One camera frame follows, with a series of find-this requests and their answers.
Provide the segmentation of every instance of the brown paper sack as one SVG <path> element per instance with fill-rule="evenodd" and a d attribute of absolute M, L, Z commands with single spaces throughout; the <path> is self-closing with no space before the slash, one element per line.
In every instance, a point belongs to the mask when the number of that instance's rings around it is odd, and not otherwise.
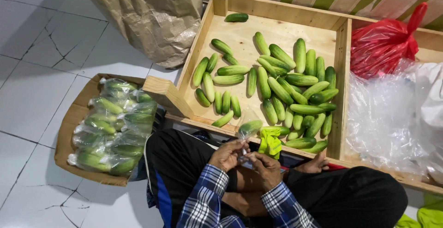
<path fill-rule="evenodd" d="M 137 50 L 158 65 L 183 64 L 200 26 L 202 0 L 92 0 Z"/>

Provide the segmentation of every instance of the black pants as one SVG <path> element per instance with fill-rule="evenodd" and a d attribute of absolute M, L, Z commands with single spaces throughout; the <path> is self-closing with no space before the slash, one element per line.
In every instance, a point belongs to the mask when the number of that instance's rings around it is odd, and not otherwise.
<path fill-rule="evenodd" d="M 158 131 L 147 141 L 152 193 L 166 227 L 175 227 L 183 205 L 215 149 L 184 132 Z M 236 171 L 228 172 L 228 192 L 236 191 Z M 407 206 L 403 187 L 389 174 L 367 167 L 307 174 L 290 169 L 286 185 L 324 228 L 392 228 Z M 249 218 L 221 205 L 221 218 L 239 216 L 246 227 L 272 227 L 268 217 Z"/>

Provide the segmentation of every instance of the white tile floor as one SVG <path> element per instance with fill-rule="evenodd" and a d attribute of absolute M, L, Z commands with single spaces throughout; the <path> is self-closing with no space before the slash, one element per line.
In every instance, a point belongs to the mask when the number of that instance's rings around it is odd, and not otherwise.
<path fill-rule="evenodd" d="M 0 0 L 0 13 L 0 228 L 162 227 L 146 181 L 100 185 L 53 156 L 68 107 L 96 73 L 176 82 L 180 70 L 152 64 L 90 0 Z M 415 218 L 423 195 L 407 191 Z"/>

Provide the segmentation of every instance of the red plastic bag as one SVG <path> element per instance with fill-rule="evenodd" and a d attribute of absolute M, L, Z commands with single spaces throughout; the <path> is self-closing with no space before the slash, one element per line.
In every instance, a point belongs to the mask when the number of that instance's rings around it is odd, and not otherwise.
<path fill-rule="evenodd" d="M 418 44 L 413 37 L 423 19 L 427 3 L 418 5 L 408 25 L 384 19 L 352 31 L 350 69 L 359 77 L 369 79 L 376 74 L 392 73 L 401 58 L 415 60 Z"/>

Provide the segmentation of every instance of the person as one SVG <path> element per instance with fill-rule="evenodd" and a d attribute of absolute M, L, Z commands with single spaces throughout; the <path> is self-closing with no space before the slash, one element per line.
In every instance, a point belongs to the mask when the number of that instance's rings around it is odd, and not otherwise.
<path fill-rule="evenodd" d="M 325 172 L 325 154 L 280 172 L 280 163 L 247 153 L 247 143 L 219 148 L 179 130 L 151 135 L 145 158 L 148 188 L 167 228 L 392 228 L 407 206 L 403 187 L 367 167 Z"/>

